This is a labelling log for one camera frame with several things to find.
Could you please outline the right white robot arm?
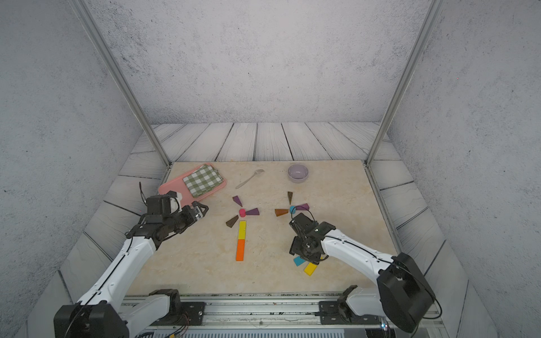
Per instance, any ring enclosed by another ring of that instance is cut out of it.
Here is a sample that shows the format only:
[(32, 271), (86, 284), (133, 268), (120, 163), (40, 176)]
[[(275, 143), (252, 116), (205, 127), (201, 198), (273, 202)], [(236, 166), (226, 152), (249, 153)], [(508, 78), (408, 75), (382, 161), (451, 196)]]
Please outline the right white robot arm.
[(436, 295), (406, 253), (397, 256), (363, 245), (327, 222), (318, 223), (298, 215), (290, 221), (296, 233), (290, 254), (318, 265), (328, 257), (346, 263), (372, 281), (378, 289), (369, 295), (357, 285), (348, 287), (338, 298), (332, 313), (348, 324), (358, 324), (367, 316), (387, 318), (404, 332), (414, 334), (427, 312), (437, 302)]

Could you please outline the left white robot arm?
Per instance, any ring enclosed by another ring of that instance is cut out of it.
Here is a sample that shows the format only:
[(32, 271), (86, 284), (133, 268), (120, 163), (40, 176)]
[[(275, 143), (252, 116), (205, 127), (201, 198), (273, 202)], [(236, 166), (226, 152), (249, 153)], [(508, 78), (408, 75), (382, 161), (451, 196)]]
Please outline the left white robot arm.
[(147, 212), (128, 232), (117, 257), (103, 275), (73, 305), (55, 314), (56, 337), (137, 337), (153, 324), (174, 325), (174, 335), (184, 332), (192, 319), (177, 290), (156, 290), (144, 301), (122, 313), (122, 302), (145, 263), (161, 244), (204, 218), (208, 206), (194, 201), (173, 210), (173, 197), (147, 200)]

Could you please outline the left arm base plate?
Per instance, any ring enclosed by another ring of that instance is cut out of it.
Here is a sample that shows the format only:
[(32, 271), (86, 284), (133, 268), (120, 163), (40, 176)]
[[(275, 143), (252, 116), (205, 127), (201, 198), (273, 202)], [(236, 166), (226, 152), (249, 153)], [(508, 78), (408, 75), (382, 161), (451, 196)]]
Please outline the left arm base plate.
[(202, 326), (206, 303), (203, 301), (174, 302), (168, 313), (170, 325)]

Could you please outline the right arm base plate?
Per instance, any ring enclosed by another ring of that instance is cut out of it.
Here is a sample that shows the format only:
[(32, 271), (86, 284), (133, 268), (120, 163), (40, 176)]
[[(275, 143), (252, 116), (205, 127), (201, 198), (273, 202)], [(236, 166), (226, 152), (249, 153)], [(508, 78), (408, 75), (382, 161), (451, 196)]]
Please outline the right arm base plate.
[(321, 325), (380, 325), (381, 320), (376, 315), (355, 315), (346, 309), (345, 304), (338, 301), (320, 301), (318, 312)]

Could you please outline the purple wedge block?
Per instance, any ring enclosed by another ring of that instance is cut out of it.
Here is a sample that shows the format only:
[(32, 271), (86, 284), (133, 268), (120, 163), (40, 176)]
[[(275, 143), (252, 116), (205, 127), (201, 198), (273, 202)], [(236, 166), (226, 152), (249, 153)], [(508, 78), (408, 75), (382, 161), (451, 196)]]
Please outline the purple wedge block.
[(241, 202), (241, 200), (240, 200), (240, 198), (239, 198), (238, 196), (234, 196), (234, 197), (232, 198), (232, 200), (233, 200), (236, 204), (238, 204), (241, 208), (243, 207), (243, 204), (242, 204), (242, 202)]
[(253, 208), (245, 212), (245, 215), (260, 215), (258, 208)]

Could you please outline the orange brown block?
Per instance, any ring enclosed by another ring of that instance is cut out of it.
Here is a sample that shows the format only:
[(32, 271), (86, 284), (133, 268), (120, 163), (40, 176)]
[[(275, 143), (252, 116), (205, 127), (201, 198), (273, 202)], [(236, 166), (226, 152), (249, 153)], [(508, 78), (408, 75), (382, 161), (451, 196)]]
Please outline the orange brown block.
[(274, 212), (275, 212), (276, 217), (280, 217), (282, 215), (288, 214), (289, 210), (281, 208), (281, 209), (276, 209)]

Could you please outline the orange long block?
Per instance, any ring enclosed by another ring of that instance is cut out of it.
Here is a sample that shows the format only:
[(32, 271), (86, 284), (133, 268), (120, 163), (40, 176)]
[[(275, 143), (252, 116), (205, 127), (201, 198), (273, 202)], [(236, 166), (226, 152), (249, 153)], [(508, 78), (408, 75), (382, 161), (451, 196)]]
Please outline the orange long block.
[(245, 240), (238, 239), (237, 251), (236, 251), (236, 261), (243, 261), (245, 257)]

